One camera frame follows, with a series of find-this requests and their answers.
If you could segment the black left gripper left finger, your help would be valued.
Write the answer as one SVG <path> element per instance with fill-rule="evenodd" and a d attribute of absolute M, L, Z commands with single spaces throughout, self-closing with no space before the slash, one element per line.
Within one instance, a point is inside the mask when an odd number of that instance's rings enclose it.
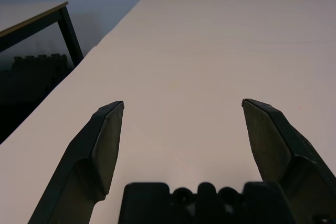
<path fill-rule="evenodd" d="M 99 108 L 66 148 L 29 223 L 89 223 L 109 193 L 124 103 Z"/>

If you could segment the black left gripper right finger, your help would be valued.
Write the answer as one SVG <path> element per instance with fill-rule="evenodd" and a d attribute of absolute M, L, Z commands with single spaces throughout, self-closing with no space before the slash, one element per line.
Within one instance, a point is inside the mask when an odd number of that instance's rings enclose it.
<path fill-rule="evenodd" d="M 263 181 L 280 185 L 297 223 L 335 223 L 335 176 L 313 145 L 270 104 L 241 105 Z"/>

